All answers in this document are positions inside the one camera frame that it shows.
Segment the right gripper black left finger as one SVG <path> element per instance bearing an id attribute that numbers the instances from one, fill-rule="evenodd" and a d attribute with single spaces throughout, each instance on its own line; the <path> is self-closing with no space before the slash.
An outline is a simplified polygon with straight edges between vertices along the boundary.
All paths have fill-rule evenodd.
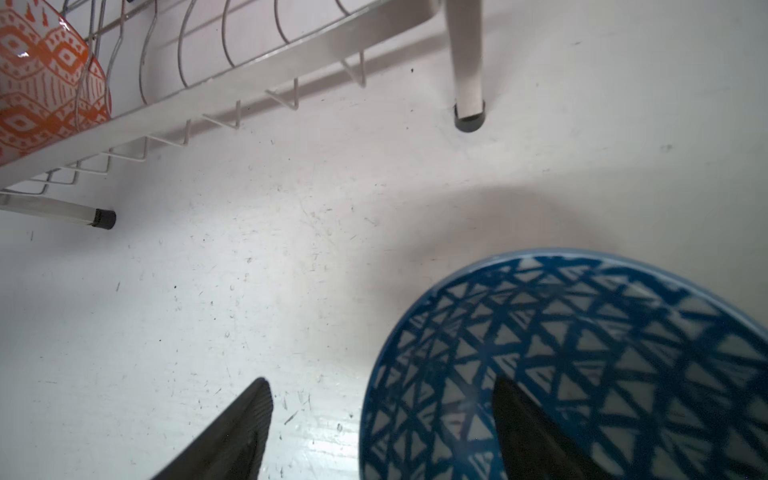
<path id="1" fill-rule="evenodd" d="M 269 382 L 252 382 L 157 479 L 256 479 L 274 410 Z"/>

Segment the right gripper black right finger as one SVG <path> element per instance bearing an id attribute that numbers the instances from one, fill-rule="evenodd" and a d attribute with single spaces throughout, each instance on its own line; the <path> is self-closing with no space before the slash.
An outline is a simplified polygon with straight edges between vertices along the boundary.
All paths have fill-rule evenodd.
<path id="1" fill-rule="evenodd" d="M 512 380 L 498 378 L 492 412 L 510 479 L 610 479 Z"/>

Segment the dark blue geometric bowl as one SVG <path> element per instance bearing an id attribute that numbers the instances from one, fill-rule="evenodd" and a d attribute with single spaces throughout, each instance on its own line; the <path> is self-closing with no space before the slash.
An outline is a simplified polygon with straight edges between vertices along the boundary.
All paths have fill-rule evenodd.
<path id="1" fill-rule="evenodd" d="M 539 249 L 427 290 L 378 355 L 364 479 L 510 479 L 492 412 L 514 381 L 610 479 L 763 479 L 767 331 L 679 276 Z"/>

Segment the steel wire dish rack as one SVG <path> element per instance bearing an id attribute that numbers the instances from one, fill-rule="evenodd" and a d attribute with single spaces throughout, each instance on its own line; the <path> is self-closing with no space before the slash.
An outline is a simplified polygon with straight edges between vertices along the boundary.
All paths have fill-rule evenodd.
<path id="1" fill-rule="evenodd" d="M 324 67 L 339 63 L 350 78 L 364 86 L 367 49 L 433 18 L 446 15 L 456 90 L 454 124 L 463 132 L 478 130 L 485 121 L 482 90 L 482 4 L 479 1 L 369 1 L 351 10 L 339 1 L 340 18 L 227 70 L 190 84 L 156 102 L 112 118 L 52 146 L 5 164 L 1 168 L 1 208 L 7 212 L 66 219 L 81 225 L 110 230 L 117 215 L 108 209 L 73 204 L 48 197 L 54 175 L 72 174 L 76 184 L 90 170 L 82 164 L 103 160 L 98 174 L 107 175 L 114 159 L 143 162 L 147 156 L 131 156 L 122 147 L 136 141 L 147 150 L 154 143 L 175 145 L 165 132 L 182 124 L 185 147 L 196 122 L 237 130 L 244 101 L 263 94 L 292 109 L 299 105 L 299 80 Z"/>

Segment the red patterned ceramic bowl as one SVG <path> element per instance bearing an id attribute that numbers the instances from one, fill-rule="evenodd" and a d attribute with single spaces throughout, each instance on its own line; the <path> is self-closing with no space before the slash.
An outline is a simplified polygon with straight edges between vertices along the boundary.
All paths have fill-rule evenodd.
<path id="1" fill-rule="evenodd" d="M 80 34 L 45 1 L 1 3 L 1 163 L 110 119 L 111 94 Z"/>

